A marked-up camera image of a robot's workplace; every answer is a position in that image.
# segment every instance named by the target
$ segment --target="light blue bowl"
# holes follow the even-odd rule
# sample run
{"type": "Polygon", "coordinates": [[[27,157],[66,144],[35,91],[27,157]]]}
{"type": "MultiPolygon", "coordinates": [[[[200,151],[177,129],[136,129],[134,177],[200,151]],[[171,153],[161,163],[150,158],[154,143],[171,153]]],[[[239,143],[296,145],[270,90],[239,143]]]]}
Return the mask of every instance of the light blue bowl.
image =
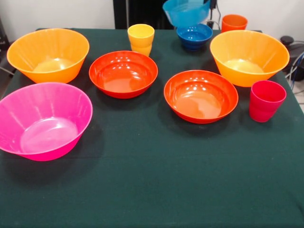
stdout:
{"type": "Polygon", "coordinates": [[[209,14],[210,0],[205,4],[203,2],[204,0],[168,0],[162,9],[173,26],[192,26],[200,24],[209,14]]]}
{"type": "Polygon", "coordinates": [[[213,31],[207,25],[179,27],[176,30],[181,44],[190,51],[197,51],[212,37],[213,31]]]}

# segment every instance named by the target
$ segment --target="dark green tablecloth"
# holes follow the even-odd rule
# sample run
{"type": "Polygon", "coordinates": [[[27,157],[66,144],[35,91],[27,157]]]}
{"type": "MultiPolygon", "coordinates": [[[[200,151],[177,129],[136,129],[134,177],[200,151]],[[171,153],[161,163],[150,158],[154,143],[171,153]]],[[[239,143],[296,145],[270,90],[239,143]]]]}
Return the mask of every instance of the dark green tablecloth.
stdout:
{"type": "MultiPolygon", "coordinates": [[[[271,80],[288,96],[268,123],[250,119],[250,89],[237,88],[231,115],[195,125],[162,92],[180,71],[218,72],[209,43],[188,53],[173,30],[157,30],[157,80],[118,100],[95,88],[88,69],[107,52],[129,50],[126,31],[75,30],[91,48],[71,84],[91,98],[92,122],[58,160],[0,153],[0,227],[304,227],[304,116],[282,73],[271,80]]],[[[17,73],[8,93],[30,84],[17,73]]]]}

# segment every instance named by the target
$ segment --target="red-orange bowl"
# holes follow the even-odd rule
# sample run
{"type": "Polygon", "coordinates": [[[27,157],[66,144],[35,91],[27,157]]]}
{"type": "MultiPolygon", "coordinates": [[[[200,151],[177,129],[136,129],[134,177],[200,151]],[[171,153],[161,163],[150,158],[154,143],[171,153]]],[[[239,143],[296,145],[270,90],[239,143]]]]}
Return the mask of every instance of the red-orange bowl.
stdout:
{"type": "Polygon", "coordinates": [[[144,93],[158,74],[156,63],[141,53],[115,51],[99,57],[91,65],[91,81],[105,94],[129,99],[144,93]]]}
{"type": "Polygon", "coordinates": [[[238,104],[235,87],[221,75],[205,70],[174,75],[165,85],[164,96],[180,118],[195,124],[215,122],[238,104]]]}

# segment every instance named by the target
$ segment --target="cable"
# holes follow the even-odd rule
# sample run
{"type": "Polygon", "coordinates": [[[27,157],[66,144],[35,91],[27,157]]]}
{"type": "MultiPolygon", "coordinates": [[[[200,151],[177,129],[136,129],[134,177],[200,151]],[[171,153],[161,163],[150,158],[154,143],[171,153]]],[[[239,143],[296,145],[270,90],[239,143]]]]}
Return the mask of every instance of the cable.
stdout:
{"type": "Polygon", "coordinates": [[[4,69],[3,67],[0,67],[1,70],[4,70],[5,72],[9,73],[10,75],[14,75],[14,73],[10,72],[9,70],[7,69],[4,69]]]}
{"type": "MultiPolygon", "coordinates": [[[[291,73],[293,73],[296,69],[297,69],[297,67],[295,67],[291,73]]],[[[285,76],[285,78],[288,78],[289,75],[290,75],[290,73],[288,73],[288,74],[285,76]]]]}
{"type": "Polygon", "coordinates": [[[295,69],[295,73],[294,73],[293,82],[292,82],[292,84],[291,84],[291,90],[294,89],[294,86],[295,86],[295,76],[296,76],[296,73],[297,73],[297,71],[298,71],[298,68],[299,68],[300,63],[302,62],[303,55],[304,55],[304,54],[301,55],[301,57],[298,59],[298,61],[297,61],[297,63],[296,63],[296,69],[295,69]]]}
{"type": "Polygon", "coordinates": [[[291,74],[294,72],[294,71],[293,71],[293,68],[294,68],[294,66],[296,65],[298,59],[302,57],[302,55],[304,55],[304,52],[302,52],[302,53],[295,59],[295,61],[293,62],[293,64],[291,65],[290,72],[289,72],[289,74],[288,74],[288,76],[287,76],[287,77],[289,77],[289,80],[288,80],[288,81],[289,81],[289,84],[290,84],[290,85],[291,85],[291,74]]]}
{"type": "Polygon", "coordinates": [[[206,20],[206,23],[208,23],[208,22],[216,23],[218,25],[219,30],[220,30],[220,26],[219,26],[219,24],[215,20],[206,20]]]}
{"type": "Polygon", "coordinates": [[[219,17],[218,17],[218,22],[220,22],[220,18],[221,18],[221,13],[220,13],[220,11],[219,11],[219,6],[218,6],[218,2],[217,2],[217,9],[218,9],[218,14],[219,14],[219,17]]]}
{"type": "Polygon", "coordinates": [[[299,92],[296,92],[296,93],[294,93],[294,95],[300,94],[300,93],[302,93],[302,92],[304,92],[304,90],[301,90],[301,91],[299,91],[299,92]]]}

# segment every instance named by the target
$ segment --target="plastic bowl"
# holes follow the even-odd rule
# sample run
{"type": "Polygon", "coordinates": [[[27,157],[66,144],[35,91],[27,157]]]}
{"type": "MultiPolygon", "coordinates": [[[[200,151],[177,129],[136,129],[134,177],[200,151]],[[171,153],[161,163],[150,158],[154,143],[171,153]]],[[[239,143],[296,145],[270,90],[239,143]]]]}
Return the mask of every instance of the plastic bowl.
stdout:
{"type": "Polygon", "coordinates": [[[35,31],[8,49],[9,63],[36,83],[72,81],[89,52],[88,40],[64,28],[35,31]]]}
{"type": "Polygon", "coordinates": [[[215,122],[238,104],[235,87],[221,75],[204,70],[174,75],[165,85],[164,96],[179,117],[195,124],[215,122]]]}
{"type": "Polygon", "coordinates": [[[181,44],[190,51],[199,50],[212,37],[212,29],[203,24],[189,27],[179,27],[176,30],[181,44]]]}
{"type": "Polygon", "coordinates": [[[165,11],[169,22],[175,27],[186,27],[203,22],[210,8],[210,0],[168,0],[162,9],[165,11]]]}
{"type": "Polygon", "coordinates": [[[49,161],[68,152],[89,125],[93,108],[80,89],[63,83],[21,88],[0,101],[0,149],[49,161]]]}
{"type": "Polygon", "coordinates": [[[105,94],[128,99],[145,92],[158,74],[156,63],[141,53],[115,51],[99,57],[91,65],[91,81],[105,94]]]}
{"type": "Polygon", "coordinates": [[[281,42],[248,30],[217,35],[211,41],[210,50],[221,75],[242,87],[268,80],[289,62],[288,50],[281,42]]]}

